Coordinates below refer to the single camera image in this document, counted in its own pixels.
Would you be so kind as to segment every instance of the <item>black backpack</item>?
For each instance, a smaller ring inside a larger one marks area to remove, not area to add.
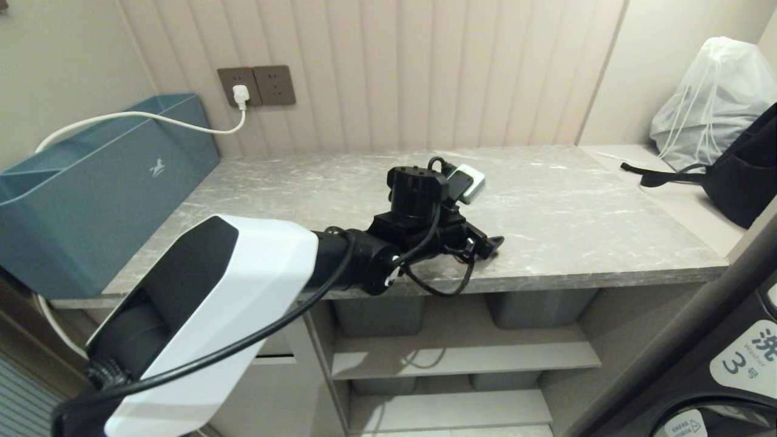
[[[706,173],[688,173],[706,168]],[[701,184],[713,204],[729,220],[749,228],[777,194],[777,103],[766,110],[711,165],[693,164],[677,173],[632,167],[621,168],[643,175],[644,187],[666,182]]]

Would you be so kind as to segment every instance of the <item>number 3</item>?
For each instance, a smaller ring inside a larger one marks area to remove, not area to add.
[[[729,369],[728,363],[725,361],[723,362],[723,367],[725,367],[728,373],[732,375],[736,375],[737,372],[739,372],[739,368],[744,367],[747,364],[747,361],[744,359],[744,356],[742,356],[741,353],[737,352],[737,356],[741,361],[737,362],[736,360],[731,360],[731,363],[733,364],[733,369]]]

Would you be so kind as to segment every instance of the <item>white shelf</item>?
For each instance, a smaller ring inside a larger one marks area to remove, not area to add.
[[[435,393],[438,387],[446,389],[443,390],[445,393]],[[416,394],[409,396],[354,394],[349,432],[423,431],[551,422],[550,411],[539,389],[475,392],[469,388],[466,376],[447,376],[419,381]]]
[[[501,330],[480,295],[429,302],[418,335],[350,338],[338,334],[333,379],[582,369],[601,366],[576,325]]]
[[[610,169],[624,181],[639,187],[641,176],[620,169],[622,159],[635,167],[674,173],[674,170],[656,156],[646,145],[586,145],[581,150]],[[701,186],[696,184],[666,184],[656,188],[639,187],[640,191],[667,214],[693,232],[721,257],[728,257],[745,229],[733,224],[712,204]]]

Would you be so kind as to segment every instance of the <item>storage bin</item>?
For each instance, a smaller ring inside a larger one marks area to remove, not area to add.
[[[478,391],[529,390],[535,388],[542,370],[530,372],[475,373],[469,376]]]
[[[351,386],[364,396],[402,396],[413,394],[418,378],[352,379]]]
[[[422,296],[333,300],[338,324],[348,337],[415,335],[423,323]]]
[[[598,288],[487,293],[493,322],[502,329],[562,327],[575,323]]]
[[[208,126],[194,94],[129,110]],[[100,294],[217,164],[212,135],[146,117],[80,131],[0,172],[0,266],[49,299]]]

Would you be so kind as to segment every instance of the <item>marble countertop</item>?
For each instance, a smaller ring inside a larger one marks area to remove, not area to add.
[[[489,236],[499,254],[476,265],[465,293],[595,288],[710,281],[728,262],[636,187],[574,146],[528,146],[371,156],[225,159],[173,212],[108,285],[91,299],[54,301],[59,308],[110,308],[148,272],[178,236],[213,214],[284,219],[309,229],[366,229],[386,212],[385,174],[425,166],[440,155],[486,174],[486,189],[462,214]],[[438,257],[415,266],[442,289],[465,266]],[[385,295],[420,295],[400,278]],[[359,290],[328,299],[367,297]]]

